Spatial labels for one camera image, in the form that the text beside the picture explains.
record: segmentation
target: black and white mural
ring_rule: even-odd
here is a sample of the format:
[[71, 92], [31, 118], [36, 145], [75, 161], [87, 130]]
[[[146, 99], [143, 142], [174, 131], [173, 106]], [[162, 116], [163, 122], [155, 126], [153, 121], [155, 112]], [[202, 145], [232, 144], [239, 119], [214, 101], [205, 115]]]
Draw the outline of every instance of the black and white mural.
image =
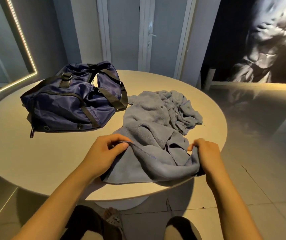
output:
[[286, 0], [221, 0], [201, 77], [286, 83]]

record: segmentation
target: mirror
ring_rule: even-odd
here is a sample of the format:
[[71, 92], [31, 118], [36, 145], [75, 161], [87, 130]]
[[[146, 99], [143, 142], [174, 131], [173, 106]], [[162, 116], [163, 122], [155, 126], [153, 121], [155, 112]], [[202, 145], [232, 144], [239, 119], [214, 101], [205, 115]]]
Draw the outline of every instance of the mirror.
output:
[[0, 92], [36, 74], [11, 0], [0, 0]]

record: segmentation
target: foot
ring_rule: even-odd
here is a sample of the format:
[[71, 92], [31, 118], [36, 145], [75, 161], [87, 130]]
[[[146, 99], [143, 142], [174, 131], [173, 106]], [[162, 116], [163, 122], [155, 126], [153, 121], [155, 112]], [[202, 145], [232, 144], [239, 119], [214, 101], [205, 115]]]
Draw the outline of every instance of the foot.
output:
[[103, 219], [111, 225], [116, 226], [121, 231], [122, 240], [125, 240], [121, 215], [118, 210], [114, 209], [113, 207], [105, 209], [103, 212]]

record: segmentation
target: white table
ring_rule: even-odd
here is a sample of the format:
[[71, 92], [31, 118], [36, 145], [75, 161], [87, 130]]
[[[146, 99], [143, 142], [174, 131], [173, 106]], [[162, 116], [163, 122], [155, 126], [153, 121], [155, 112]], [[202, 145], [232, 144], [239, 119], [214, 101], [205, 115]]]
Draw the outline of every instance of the white table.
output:
[[[143, 91], [176, 90], [191, 100], [192, 106], [203, 116], [203, 125], [190, 130], [186, 138], [205, 138], [223, 148], [227, 125], [218, 105], [200, 90], [169, 77], [146, 72], [119, 70], [128, 95]], [[100, 135], [108, 135], [122, 126], [125, 111], [116, 112], [104, 128], [88, 132], [42, 133], [35, 132], [30, 139], [31, 125], [27, 121], [27, 110], [20, 96], [35, 84], [26, 86], [0, 102], [0, 176], [24, 189], [50, 195], [57, 186], [80, 164], [89, 148]], [[131, 208], [144, 201], [143, 196], [177, 186], [186, 179], [170, 185], [156, 183], [133, 183], [123, 185], [94, 183], [86, 200], [127, 201]]]

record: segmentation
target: white door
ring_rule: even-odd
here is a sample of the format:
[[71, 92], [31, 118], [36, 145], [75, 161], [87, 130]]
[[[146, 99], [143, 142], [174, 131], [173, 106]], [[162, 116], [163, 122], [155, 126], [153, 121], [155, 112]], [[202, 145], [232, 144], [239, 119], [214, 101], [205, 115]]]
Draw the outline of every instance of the white door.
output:
[[104, 60], [180, 78], [196, 0], [97, 0]]

